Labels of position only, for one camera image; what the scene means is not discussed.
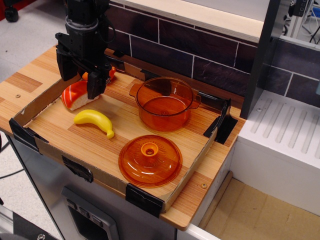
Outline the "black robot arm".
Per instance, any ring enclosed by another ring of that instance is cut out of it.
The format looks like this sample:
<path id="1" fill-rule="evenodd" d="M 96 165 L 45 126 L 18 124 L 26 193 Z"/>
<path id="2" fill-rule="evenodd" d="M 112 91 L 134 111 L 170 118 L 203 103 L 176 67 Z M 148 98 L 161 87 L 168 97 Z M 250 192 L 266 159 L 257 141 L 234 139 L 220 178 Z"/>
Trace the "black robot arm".
<path id="1" fill-rule="evenodd" d="M 105 15 L 108 1 L 67 0 L 65 28 L 56 33 L 56 59 L 61 78 L 68 81 L 81 71 L 88 73 L 87 97 L 104 93 L 112 68 L 105 50 L 116 35 L 109 36 L 112 23 Z"/>

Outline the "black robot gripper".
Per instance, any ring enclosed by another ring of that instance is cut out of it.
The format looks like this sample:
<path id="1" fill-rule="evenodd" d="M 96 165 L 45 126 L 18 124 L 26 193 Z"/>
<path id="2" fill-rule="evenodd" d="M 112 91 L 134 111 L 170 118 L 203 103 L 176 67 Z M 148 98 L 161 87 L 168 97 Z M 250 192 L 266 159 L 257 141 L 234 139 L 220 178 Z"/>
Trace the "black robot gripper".
<path id="1" fill-rule="evenodd" d="M 57 33 L 56 59 L 61 78 L 66 82 L 78 74 L 88 72 L 87 98 L 93 100 L 103 94 L 109 78 L 111 64 L 105 56 L 107 43 L 103 40 L 99 22 L 80 24 L 65 23 L 67 33 Z"/>

